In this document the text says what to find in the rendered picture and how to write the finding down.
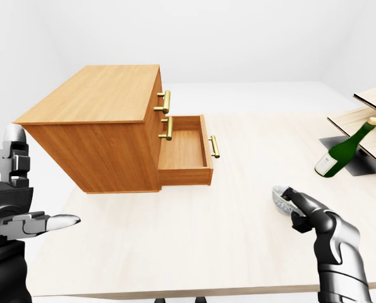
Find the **wooden drawer with small front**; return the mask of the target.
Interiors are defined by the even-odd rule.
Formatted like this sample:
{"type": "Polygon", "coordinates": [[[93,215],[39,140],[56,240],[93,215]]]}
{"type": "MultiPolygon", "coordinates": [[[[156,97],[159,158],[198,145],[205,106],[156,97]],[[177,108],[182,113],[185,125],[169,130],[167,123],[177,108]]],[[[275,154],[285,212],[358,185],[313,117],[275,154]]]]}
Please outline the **wooden drawer with small front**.
{"type": "Polygon", "coordinates": [[[160,67],[157,66],[155,81],[151,89],[150,98],[144,117],[144,121],[147,125],[157,125],[159,123],[159,119],[161,118],[161,113],[154,110],[154,107],[161,106],[161,102],[159,101],[159,97],[157,96],[157,94],[160,92],[162,92],[161,72],[160,67]]]}

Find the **pale wooden wine rack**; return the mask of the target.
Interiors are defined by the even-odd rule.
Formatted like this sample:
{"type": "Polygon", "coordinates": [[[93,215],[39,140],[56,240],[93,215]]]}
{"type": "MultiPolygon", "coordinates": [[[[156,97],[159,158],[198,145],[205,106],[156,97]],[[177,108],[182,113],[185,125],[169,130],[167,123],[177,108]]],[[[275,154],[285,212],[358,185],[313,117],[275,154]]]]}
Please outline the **pale wooden wine rack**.
{"type": "Polygon", "coordinates": [[[328,117],[327,120],[347,137],[354,135],[364,122],[374,123],[374,130],[361,140],[358,147],[376,161],[376,87],[365,92],[355,93],[354,98],[362,102],[364,106],[334,117],[328,117]]]}

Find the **green wine bottle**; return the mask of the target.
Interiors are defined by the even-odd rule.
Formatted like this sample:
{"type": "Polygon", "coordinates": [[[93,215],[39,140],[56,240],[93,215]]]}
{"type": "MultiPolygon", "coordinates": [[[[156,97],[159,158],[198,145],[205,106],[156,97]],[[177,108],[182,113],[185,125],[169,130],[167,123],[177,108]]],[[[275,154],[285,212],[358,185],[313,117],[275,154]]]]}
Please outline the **green wine bottle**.
{"type": "Polygon", "coordinates": [[[315,165],[315,171],[322,177],[333,177],[354,157],[362,139],[376,127],[376,117],[370,117],[357,132],[347,140],[332,147],[315,165]]]}

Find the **open wooden drawer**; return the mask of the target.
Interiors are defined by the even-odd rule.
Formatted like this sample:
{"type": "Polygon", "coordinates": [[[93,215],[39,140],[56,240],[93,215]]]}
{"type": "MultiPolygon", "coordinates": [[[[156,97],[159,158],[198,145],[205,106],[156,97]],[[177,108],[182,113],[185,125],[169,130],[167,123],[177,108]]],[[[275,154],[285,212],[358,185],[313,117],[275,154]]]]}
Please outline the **open wooden drawer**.
{"type": "Polygon", "coordinates": [[[211,184],[212,156],[203,115],[173,117],[172,139],[161,140],[158,172],[163,186],[211,184]]]}

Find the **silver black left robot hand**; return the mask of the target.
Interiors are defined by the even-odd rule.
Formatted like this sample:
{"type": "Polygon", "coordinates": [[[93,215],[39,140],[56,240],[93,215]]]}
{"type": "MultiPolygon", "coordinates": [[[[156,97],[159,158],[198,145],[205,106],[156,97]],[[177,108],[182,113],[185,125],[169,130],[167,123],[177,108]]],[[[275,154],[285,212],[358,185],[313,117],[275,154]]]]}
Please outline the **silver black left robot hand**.
{"type": "Polygon", "coordinates": [[[28,151],[22,126],[8,125],[0,150],[0,247],[81,222],[76,215],[49,216],[43,211],[30,211],[33,188],[27,177],[28,151]]]}

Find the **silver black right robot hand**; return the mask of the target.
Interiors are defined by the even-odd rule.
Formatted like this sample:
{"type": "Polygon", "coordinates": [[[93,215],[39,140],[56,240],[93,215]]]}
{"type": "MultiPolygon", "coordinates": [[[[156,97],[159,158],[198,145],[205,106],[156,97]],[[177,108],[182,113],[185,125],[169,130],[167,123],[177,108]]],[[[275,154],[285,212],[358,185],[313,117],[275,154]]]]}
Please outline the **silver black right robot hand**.
{"type": "Polygon", "coordinates": [[[315,198],[288,187],[281,194],[285,201],[291,201],[301,211],[292,212],[292,228],[300,233],[315,230],[314,243],[318,270],[345,273],[361,279],[364,275],[363,261],[359,252],[360,233],[336,212],[315,198]]]}

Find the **wooden cabinet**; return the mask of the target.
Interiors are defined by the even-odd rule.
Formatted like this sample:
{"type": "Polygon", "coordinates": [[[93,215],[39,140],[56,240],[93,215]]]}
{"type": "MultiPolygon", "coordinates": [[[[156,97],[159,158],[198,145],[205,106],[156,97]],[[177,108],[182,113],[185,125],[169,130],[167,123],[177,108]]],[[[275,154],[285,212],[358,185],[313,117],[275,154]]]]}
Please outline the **wooden cabinet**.
{"type": "Polygon", "coordinates": [[[86,66],[16,123],[86,193],[158,191],[144,121],[157,66],[86,66]]]}

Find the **wooden drawer with narrow front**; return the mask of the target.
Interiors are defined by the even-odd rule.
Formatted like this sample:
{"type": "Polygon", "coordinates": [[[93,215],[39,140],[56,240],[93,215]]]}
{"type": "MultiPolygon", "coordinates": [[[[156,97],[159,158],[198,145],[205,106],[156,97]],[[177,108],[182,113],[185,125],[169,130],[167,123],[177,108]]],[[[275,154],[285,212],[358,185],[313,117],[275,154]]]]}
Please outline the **wooden drawer with narrow front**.
{"type": "Polygon", "coordinates": [[[161,116],[155,116],[152,119],[152,122],[150,122],[149,124],[149,138],[152,147],[152,155],[154,158],[155,168],[158,167],[159,152],[161,147],[161,139],[159,138],[159,135],[162,134],[163,131],[163,123],[161,122],[161,119],[161,116]]]}

